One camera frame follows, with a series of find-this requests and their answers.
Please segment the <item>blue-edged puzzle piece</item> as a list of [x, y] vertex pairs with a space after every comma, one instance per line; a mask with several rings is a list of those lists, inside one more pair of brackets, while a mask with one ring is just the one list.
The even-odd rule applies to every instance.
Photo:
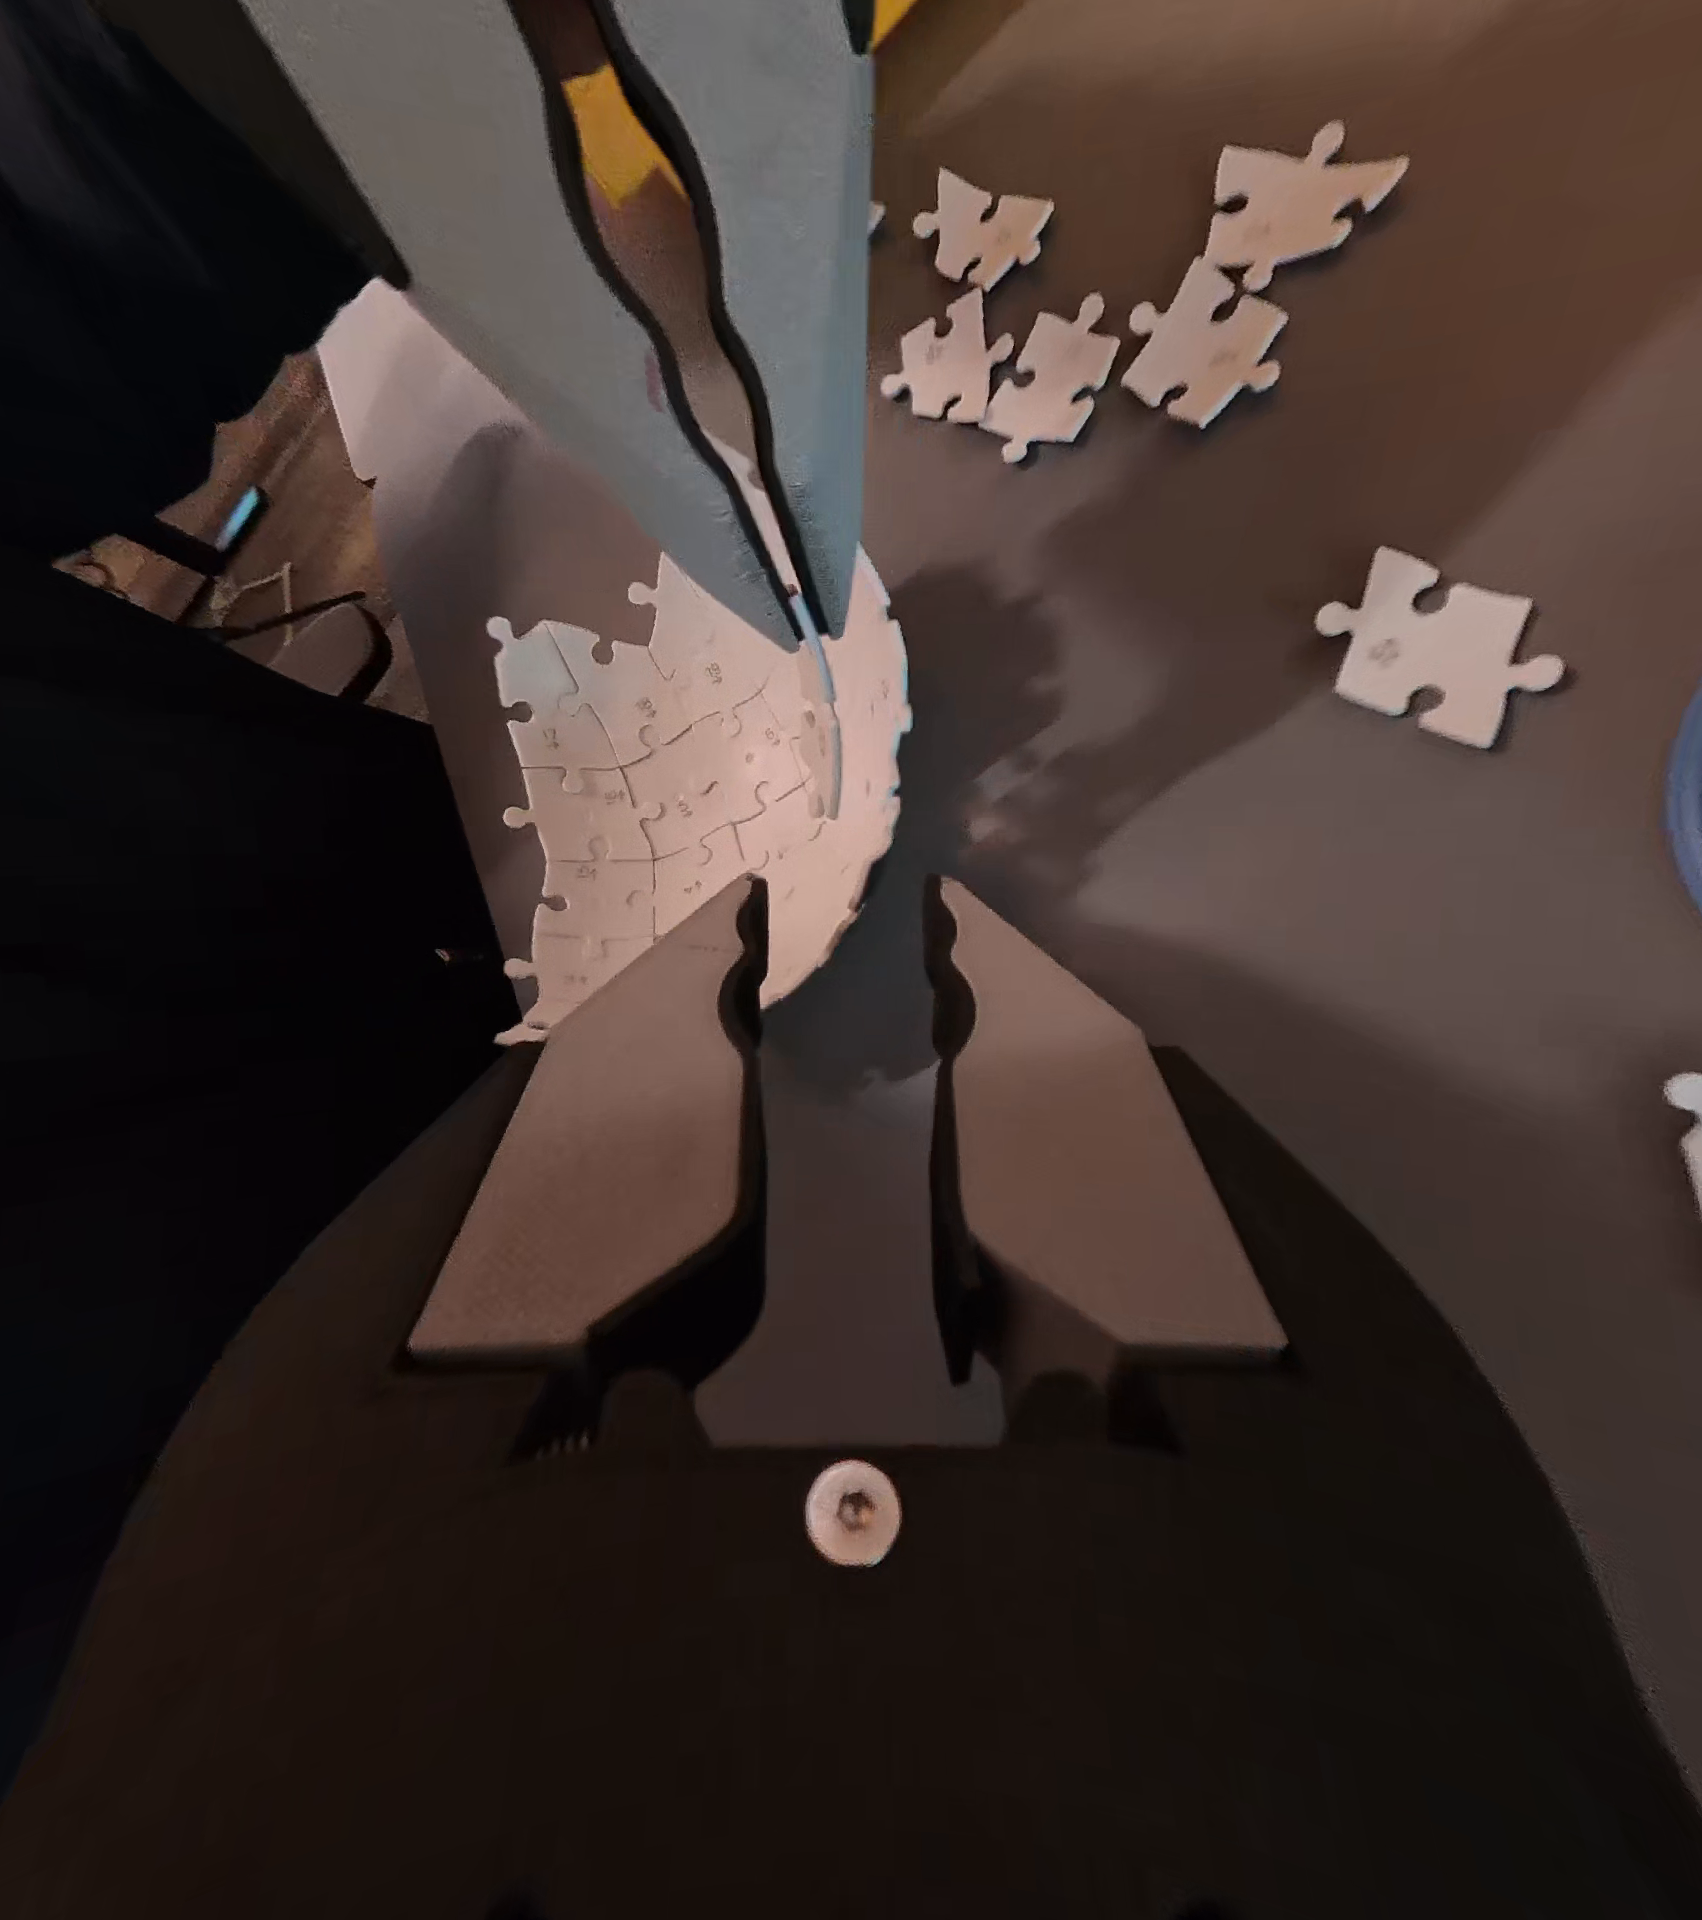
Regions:
[[814, 817], [835, 821], [841, 804], [841, 729], [829, 663], [815, 618], [796, 589], [787, 593], [787, 613], [796, 634], [790, 657], [796, 686], [796, 723], [791, 725], [796, 754], [811, 791]]

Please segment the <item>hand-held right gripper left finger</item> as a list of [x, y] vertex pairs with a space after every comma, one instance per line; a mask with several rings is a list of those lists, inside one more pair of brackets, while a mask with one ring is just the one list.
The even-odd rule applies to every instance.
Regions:
[[768, 1290], [768, 888], [739, 876], [549, 1032], [406, 1334], [435, 1371], [534, 1371], [596, 1411], [684, 1392]]

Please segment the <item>partly built puzzle ball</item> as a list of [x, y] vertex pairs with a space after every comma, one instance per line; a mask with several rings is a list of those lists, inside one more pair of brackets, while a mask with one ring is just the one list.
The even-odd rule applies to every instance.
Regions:
[[815, 819], [797, 756], [791, 652], [702, 590], [670, 557], [628, 589], [645, 640], [493, 617], [498, 701], [523, 783], [508, 828], [534, 831], [543, 883], [527, 952], [503, 973], [534, 988], [502, 1047], [547, 1041], [653, 942], [739, 879], [768, 893], [760, 1002], [810, 981], [862, 913], [898, 828], [912, 731], [902, 626], [866, 553], [825, 661], [839, 729], [837, 819]]

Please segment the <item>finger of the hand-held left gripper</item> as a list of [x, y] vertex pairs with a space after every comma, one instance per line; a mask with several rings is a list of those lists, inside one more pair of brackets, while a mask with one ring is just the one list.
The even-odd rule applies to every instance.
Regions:
[[510, 4], [262, 3], [247, 18], [407, 273], [407, 297], [711, 598], [796, 652], [737, 485], [599, 262]]
[[594, 4], [678, 168], [711, 331], [805, 620], [848, 622], [863, 526], [873, 4]]

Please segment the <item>person's left forearm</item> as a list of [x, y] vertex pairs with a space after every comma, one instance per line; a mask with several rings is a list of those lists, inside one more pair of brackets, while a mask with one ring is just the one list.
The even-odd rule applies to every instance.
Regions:
[[91, 4], [0, 4], [0, 538], [47, 561], [210, 476], [368, 285]]

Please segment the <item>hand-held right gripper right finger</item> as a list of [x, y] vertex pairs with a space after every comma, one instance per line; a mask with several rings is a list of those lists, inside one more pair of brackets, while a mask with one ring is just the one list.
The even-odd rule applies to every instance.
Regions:
[[1290, 1342], [1144, 1032], [952, 876], [926, 883], [932, 1301], [948, 1378], [1113, 1389]]

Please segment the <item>black metal chair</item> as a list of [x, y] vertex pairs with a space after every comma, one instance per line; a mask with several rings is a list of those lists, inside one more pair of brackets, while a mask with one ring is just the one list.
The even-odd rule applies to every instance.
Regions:
[[240, 578], [269, 510], [271, 495], [246, 483], [205, 535], [152, 517], [126, 537], [59, 557], [54, 566], [120, 604], [155, 613], [226, 657], [365, 708], [397, 663], [390, 624], [363, 589], [299, 596], [290, 561]]

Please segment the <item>person's dark clothed torso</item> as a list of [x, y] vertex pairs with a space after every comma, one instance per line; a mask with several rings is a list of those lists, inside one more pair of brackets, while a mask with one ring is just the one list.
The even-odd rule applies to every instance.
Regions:
[[155, 1456], [510, 998], [433, 732], [0, 540], [0, 1800]]

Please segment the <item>yellow plastic bin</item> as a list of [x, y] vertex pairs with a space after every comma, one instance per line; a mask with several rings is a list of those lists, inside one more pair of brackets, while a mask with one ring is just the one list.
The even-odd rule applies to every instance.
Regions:
[[[1023, 8], [1023, 3], [853, 4], [852, 12], [870, 12], [880, 124], [902, 127], [923, 114]], [[619, 210], [658, 183], [687, 198], [671, 161], [628, 105], [609, 55], [601, 44], [585, 55], [585, 44], [583, 33], [575, 33], [575, 51], [562, 57], [568, 62], [562, 90], [598, 204]]]

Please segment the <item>loose group of puzzle pieces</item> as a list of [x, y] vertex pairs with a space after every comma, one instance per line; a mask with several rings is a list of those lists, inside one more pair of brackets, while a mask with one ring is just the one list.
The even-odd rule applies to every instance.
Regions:
[[1208, 428], [1238, 397], [1279, 380], [1272, 348], [1290, 317], [1267, 299], [1276, 274], [1337, 253], [1409, 172], [1408, 157], [1343, 157], [1343, 136], [1334, 120], [1302, 155], [1221, 149], [1204, 246], [1166, 302], [1128, 313], [1134, 351], [1123, 366], [1123, 338], [1104, 328], [1099, 294], [1071, 314], [1040, 311], [1019, 346], [989, 334], [988, 297], [1038, 262], [1056, 204], [996, 195], [942, 168], [912, 232], [932, 246], [934, 273], [956, 299], [900, 337], [880, 395], [905, 402], [916, 421], [982, 430], [1008, 466], [1032, 448], [1074, 444], [1112, 376], [1152, 415]]

